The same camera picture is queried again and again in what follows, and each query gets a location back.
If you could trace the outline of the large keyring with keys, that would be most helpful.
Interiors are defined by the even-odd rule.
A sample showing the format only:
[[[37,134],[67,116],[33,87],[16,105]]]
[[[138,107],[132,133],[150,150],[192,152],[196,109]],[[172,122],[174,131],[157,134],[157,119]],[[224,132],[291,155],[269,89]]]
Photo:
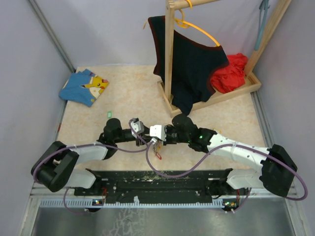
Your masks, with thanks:
[[[152,141],[152,149],[153,149],[153,152],[154,152],[155,156],[156,156],[159,160],[162,159],[161,155],[159,154],[159,151],[160,151],[162,145],[163,145],[163,141],[160,141],[160,140],[157,140],[157,141],[156,141],[156,140],[153,140],[153,141]]]

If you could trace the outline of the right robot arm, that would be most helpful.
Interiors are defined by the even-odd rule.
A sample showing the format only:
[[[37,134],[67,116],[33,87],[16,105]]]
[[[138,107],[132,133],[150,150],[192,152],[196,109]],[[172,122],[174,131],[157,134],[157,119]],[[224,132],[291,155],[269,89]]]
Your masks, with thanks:
[[[287,197],[297,171],[297,166],[282,146],[246,145],[215,130],[199,128],[184,114],[175,116],[165,127],[165,141],[167,144],[187,143],[195,151],[211,152],[248,166],[247,170],[230,171],[220,182],[220,190],[227,195],[236,189],[253,187]]]

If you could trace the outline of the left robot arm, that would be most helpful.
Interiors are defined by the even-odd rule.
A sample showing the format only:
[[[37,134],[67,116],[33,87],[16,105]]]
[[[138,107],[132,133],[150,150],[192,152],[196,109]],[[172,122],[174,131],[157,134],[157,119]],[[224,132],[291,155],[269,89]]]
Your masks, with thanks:
[[[67,146],[61,141],[53,142],[31,169],[36,183],[57,192],[64,187],[81,187],[92,195],[102,191],[102,182],[89,170],[75,170],[75,166],[91,160],[105,160],[116,151],[127,153],[142,150],[125,150],[118,148],[118,143],[136,142],[137,146],[149,142],[150,129],[137,118],[129,121],[129,129],[122,129],[117,118],[107,121],[98,140],[92,144]]]

